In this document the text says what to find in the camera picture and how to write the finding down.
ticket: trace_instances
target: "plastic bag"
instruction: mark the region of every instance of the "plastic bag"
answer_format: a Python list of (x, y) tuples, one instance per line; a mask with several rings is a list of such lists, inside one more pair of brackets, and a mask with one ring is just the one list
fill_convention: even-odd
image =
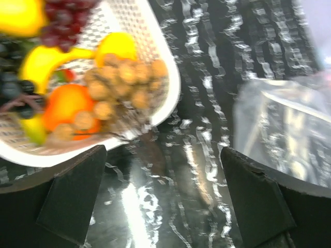
[(310, 183), (331, 188), (331, 74), (256, 79), (234, 106), (234, 148)]

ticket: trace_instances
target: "basket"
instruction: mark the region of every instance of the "basket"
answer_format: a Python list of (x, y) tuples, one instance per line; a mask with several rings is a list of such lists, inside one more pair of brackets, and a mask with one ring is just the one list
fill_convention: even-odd
[[(147, 0), (103, 0), (92, 10), (89, 23), (81, 34), (77, 47), (95, 49), (103, 37), (111, 32), (127, 32), (133, 35), (137, 52), (141, 60), (164, 60), (169, 77), (163, 81), (161, 90), (153, 98), (155, 109), (151, 113), (151, 124), (157, 126), (174, 110), (180, 93), (179, 72), (158, 22)], [(63, 67), (70, 68), (77, 74), (77, 81), (82, 83), (84, 72), (94, 66), (93, 60), (77, 59)], [(49, 91), (58, 86), (49, 83)], [(127, 139), (135, 138), (130, 130), (123, 135)], [(94, 135), (70, 146), (46, 144), (37, 147), (24, 135), (18, 122), (10, 115), (0, 116), (0, 156), (13, 163), (30, 167), (51, 167), (62, 163), (90, 149), (95, 145), (105, 145), (111, 150), (123, 144), (115, 137)]]

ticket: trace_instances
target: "black marble surface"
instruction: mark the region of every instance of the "black marble surface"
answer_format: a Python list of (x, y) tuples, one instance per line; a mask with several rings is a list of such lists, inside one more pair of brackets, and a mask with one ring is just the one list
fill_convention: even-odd
[[(295, 0), (149, 2), (182, 80), (176, 110), (158, 127), (165, 175), (124, 147), (110, 151), (84, 247), (243, 247), (220, 151), (232, 144), (245, 79), (317, 70), (304, 16)], [(36, 172), (0, 167), (1, 182)]]

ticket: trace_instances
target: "orange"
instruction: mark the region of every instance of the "orange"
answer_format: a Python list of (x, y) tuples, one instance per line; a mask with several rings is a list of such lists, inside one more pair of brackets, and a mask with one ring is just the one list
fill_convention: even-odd
[[(67, 84), (56, 88), (48, 98), (43, 115), (43, 122), (48, 131), (54, 129), (60, 123), (73, 123), (76, 113), (79, 111), (92, 111), (95, 101), (88, 94), (87, 87), (77, 84)], [(95, 119), (95, 125), (88, 133), (98, 132), (100, 122)], [(76, 136), (74, 140), (82, 140), (88, 135)]]
[(123, 32), (113, 32), (104, 37), (96, 50), (95, 62), (98, 67), (103, 66), (103, 58), (108, 53), (116, 54), (119, 59), (137, 60), (134, 38)]

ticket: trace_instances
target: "plastic basket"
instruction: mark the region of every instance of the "plastic basket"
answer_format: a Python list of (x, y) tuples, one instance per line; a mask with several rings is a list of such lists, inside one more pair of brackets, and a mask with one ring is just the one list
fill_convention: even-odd
[[(180, 93), (180, 77), (174, 58), (160, 30), (158, 22), (147, 0), (103, 0), (92, 10), (77, 47), (95, 49), (99, 41), (111, 32), (127, 32), (134, 36), (141, 60), (160, 58), (165, 61), (169, 78), (163, 81), (161, 90), (153, 97), (157, 108), (151, 114), (151, 124), (156, 126), (174, 110)], [(75, 83), (83, 83), (84, 72), (94, 66), (93, 60), (77, 59), (63, 67), (74, 70), (78, 76)], [(50, 82), (49, 91), (56, 87)], [(132, 139), (134, 134), (125, 131)], [(95, 145), (105, 145), (111, 150), (123, 144), (114, 137), (95, 135), (69, 146), (46, 144), (37, 147), (24, 135), (20, 125), (10, 115), (0, 116), (0, 155), (13, 163), (31, 167), (51, 167), (62, 163)]]

